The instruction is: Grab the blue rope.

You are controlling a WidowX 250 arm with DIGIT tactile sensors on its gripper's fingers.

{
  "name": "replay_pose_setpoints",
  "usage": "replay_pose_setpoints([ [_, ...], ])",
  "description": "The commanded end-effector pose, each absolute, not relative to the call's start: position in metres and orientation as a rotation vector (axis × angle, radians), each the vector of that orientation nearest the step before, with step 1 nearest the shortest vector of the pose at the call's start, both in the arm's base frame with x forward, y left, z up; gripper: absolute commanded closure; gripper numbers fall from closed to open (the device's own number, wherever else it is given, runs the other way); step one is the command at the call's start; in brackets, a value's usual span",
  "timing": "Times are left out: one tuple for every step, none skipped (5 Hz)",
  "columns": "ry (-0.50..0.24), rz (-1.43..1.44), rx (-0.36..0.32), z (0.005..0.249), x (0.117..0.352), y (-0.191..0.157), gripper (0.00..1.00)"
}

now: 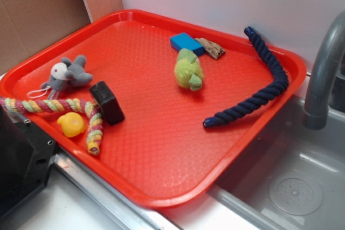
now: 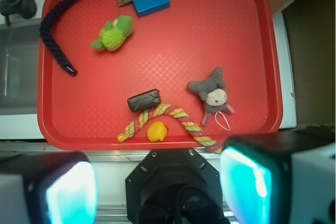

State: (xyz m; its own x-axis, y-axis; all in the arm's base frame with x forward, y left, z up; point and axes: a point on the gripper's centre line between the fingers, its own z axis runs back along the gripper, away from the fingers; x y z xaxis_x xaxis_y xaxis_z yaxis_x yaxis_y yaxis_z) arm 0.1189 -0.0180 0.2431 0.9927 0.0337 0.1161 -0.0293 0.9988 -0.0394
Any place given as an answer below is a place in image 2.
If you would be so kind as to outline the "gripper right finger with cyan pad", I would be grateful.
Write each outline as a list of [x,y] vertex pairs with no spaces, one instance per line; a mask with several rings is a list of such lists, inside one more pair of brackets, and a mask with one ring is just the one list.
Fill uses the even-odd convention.
[[335,133],[287,130],[232,136],[219,163],[239,223],[335,223]]

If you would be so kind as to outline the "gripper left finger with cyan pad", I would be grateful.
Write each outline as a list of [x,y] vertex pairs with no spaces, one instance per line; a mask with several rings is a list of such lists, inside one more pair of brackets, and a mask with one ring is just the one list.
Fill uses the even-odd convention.
[[98,179],[82,152],[1,157],[1,223],[94,223]]

